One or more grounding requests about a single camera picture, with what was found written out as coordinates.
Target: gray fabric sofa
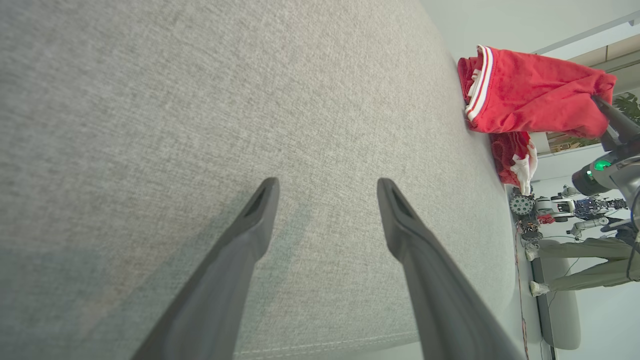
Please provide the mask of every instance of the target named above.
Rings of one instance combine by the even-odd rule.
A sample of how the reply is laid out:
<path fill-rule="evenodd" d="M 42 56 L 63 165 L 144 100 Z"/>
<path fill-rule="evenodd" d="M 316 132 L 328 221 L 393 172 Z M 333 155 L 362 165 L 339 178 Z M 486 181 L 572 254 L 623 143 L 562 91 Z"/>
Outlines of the gray fabric sofa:
<path fill-rule="evenodd" d="M 269 176 L 237 359 L 417 341 L 379 177 L 493 312 L 513 294 L 488 138 L 417 0 L 7 0 L 0 26 L 3 357 L 130 357 Z"/>

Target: red cloth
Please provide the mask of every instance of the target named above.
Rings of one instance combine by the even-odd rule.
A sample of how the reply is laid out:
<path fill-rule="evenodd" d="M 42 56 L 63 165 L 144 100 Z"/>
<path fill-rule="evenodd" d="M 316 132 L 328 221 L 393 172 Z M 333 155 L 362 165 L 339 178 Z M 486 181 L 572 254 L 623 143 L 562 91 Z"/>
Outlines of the red cloth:
<path fill-rule="evenodd" d="M 550 214 L 546 214 L 538 216 L 538 222 L 540 224 L 553 224 L 556 220 Z"/>
<path fill-rule="evenodd" d="M 458 74 L 470 127 L 482 133 L 559 131 L 596 138 L 608 121 L 591 100 L 611 103 L 616 77 L 570 61 L 477 47 L 478 57 L 460 59 Z M 467 95 L 478 70 L 475 92 Z"/>
<path fill-rule="evenodd" d="M 495 169 L 503 184 L 512 184 L 520 187 L 520 181 L 516 174 L 511 171 L 511 166 L 515 164 L 513 155 L 518 155 L 521 159 L 529 153 L 527 144 L 531 137 L 529 133 L 501 133 L 489 134 L 491 140 L 491 152 L 493 153 L 493 161 Z"/>

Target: leg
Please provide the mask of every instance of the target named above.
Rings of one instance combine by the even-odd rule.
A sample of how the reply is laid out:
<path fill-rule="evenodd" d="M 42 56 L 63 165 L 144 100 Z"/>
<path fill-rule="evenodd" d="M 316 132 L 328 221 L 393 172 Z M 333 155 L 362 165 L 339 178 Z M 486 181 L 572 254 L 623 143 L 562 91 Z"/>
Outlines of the leg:
<path fill-rule="evenodd" d="M 638 270 L 638 266 L 632 267 L 632 277 L 639 272 Z M 551 291 L 566 291 L 624 284 L 629 282 L 626 271 L 627 260 L 608 261 L 579 273 L 551 280 L 548 287 Z"/>
<path fill-rule="evenodd" d="M 628 259 L 631 247 L 618 239 L 589 238 L 584 243 L 562 243 L 540 245 L 540 258 L 603 258 L 609 260 Z"/>

